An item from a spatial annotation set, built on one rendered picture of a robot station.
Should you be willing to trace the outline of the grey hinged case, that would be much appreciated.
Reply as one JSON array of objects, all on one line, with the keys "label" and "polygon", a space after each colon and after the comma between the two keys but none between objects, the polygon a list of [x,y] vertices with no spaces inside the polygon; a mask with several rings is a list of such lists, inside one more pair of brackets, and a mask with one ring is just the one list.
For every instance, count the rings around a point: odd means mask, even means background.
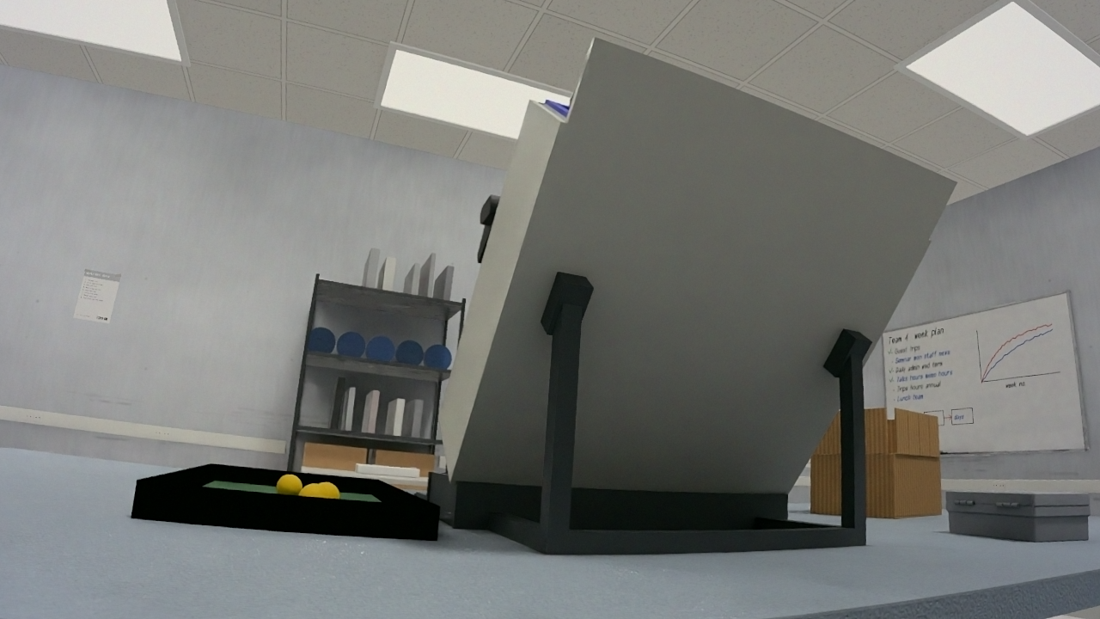
[{"label": "grey hinged case", "polygon": [[1088,493],[945,491],[950,533],[1033,543],[1089,540]]}]

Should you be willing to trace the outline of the brown cardboard box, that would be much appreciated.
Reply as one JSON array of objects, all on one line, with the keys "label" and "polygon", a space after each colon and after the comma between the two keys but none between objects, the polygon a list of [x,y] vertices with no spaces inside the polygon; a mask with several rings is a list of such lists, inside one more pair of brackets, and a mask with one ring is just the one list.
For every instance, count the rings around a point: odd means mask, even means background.
[{"label": "brown cardboard box", "polygon": [[[842,516],[840,451],[838,412],[810,458],[810,513]],[[865,467],[868,518],[942,516],[938,416],[866,408]]]}]

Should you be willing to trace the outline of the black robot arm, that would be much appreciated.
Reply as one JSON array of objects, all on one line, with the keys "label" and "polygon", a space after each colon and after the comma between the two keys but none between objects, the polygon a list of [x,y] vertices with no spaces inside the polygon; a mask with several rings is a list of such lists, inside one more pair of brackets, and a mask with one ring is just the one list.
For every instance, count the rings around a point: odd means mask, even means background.
[{"label": "black robot arm", "polygon": [[480,224],[483,224],[484,230],[482,234],[482,242],[479,246],[479,263],[482,263],[482,258],[485,252],[485,246],[490,236],[490,230],[492,228],[492,220],[496,214],[496,209],[498,209],[501,196],[490,194],[488,199],[485,205],[482,206],[482,211],[480,212]]}]

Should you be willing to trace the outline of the blue square frame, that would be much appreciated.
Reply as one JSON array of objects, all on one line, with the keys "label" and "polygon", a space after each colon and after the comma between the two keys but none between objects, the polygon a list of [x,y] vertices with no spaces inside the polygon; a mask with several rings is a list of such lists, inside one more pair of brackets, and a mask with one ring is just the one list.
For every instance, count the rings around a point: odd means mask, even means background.
[{"label": "blue square frame", "polygon": [[[547,101],[547,99],[544,100],[544,103],[547,106],[553,108],[556,111],[559,111],[559,113],[561,113],[562,117],[566,117],[566,113],[569,113],[570,106],[565,106],[565,103],[558,103],[556,101]],[[565,108],[563,108],[562,106],[565,107]]]}]

